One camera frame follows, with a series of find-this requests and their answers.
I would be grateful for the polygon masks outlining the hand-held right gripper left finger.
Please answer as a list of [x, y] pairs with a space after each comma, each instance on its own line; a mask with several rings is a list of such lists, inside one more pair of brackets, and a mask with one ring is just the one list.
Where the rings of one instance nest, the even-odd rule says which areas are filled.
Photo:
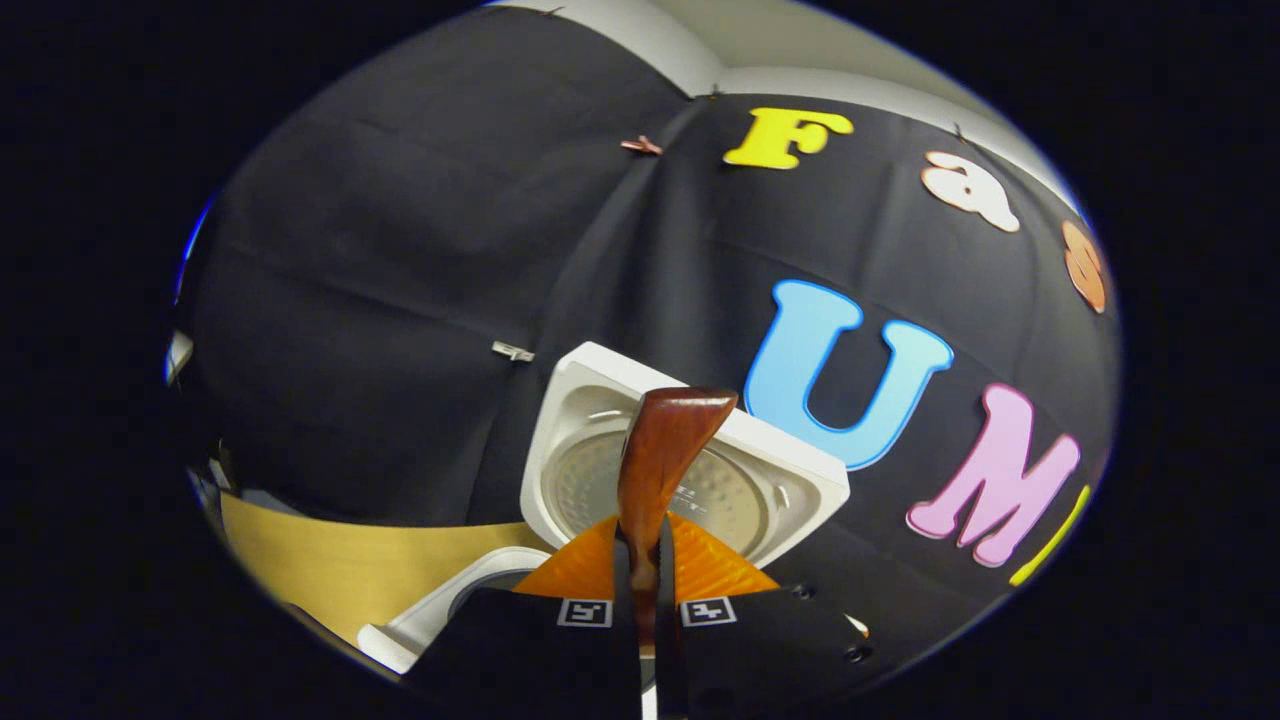
[[479, 588], [404, 674], [442, 720], [641, 720], [628, 546], [607, 518], [554, 553], [590, 548], [602, 598]]

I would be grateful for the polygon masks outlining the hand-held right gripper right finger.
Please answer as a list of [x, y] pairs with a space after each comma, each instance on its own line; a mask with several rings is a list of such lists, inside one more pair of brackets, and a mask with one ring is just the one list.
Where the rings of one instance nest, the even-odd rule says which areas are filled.
[[658, 550], [658, 720], [808, 720], [869, 676], [868, 634], [808, 587], [678, 602], [669, 520]]

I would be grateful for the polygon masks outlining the brown wooden spoon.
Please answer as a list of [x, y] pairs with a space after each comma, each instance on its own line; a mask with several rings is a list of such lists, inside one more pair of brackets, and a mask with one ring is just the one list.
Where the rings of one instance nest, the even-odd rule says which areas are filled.
[[617, 486], [641, 653], [654, 653], [659, 544], [671, 500], [685, 474], [736, 409], [739, 393], [710, 387], [648, 391], [628, 428]]

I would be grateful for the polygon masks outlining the white rice cooker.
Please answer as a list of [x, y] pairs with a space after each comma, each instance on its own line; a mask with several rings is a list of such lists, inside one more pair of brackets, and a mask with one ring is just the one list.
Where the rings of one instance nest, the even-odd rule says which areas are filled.
[[[675, 378], [593, 342], [556, 364], [520, 487], [522, 518], [538, 538], [557, 550], [616, 511], [621, 454], [641, 397], [675, 386]], [[849, 495], [838, 459], [737, 409], [687, 470], [669, 507], [764, 568], [828, 520]], [[504, 539], [465, 557], [466, 568], [424, 591], [397, 618], [362, 626], [358, 648], [406, 673], [470, 591], [508, 585], [544, 562], [547, 552]]]

